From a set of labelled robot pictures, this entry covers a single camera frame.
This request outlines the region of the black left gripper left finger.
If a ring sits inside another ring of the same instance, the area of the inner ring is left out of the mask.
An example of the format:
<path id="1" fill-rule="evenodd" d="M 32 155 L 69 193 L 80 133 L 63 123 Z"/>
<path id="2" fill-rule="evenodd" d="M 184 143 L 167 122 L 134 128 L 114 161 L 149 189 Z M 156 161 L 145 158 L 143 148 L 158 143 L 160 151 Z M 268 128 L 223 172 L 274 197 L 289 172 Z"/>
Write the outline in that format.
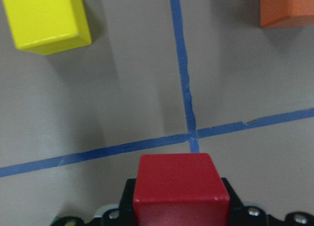
<path id="1" fill-rule="evenodd" d="M 119 203 L 121 217 L 126 226 L 136 226 L 137 220 L 133 208 L 133 195 L 135 190 L 136 178 L 130 178 L 126 181 L 125 188 Z"/>

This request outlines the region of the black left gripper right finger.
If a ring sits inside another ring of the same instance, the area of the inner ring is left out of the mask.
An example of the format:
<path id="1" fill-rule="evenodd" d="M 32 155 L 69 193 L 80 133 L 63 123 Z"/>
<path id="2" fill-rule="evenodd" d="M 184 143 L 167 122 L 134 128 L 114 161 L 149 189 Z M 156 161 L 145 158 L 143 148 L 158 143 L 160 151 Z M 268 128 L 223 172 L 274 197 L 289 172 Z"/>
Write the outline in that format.
<path id="1" fill-rule="evenodd" d="M 244 204 L 240 200 L 239 196 L 237 195 L 229 181 L 225 177 L 222 178 L 222 181 L 230 197 L 228 226 L 239 226 L 241 212 L 244 207 Z"/>

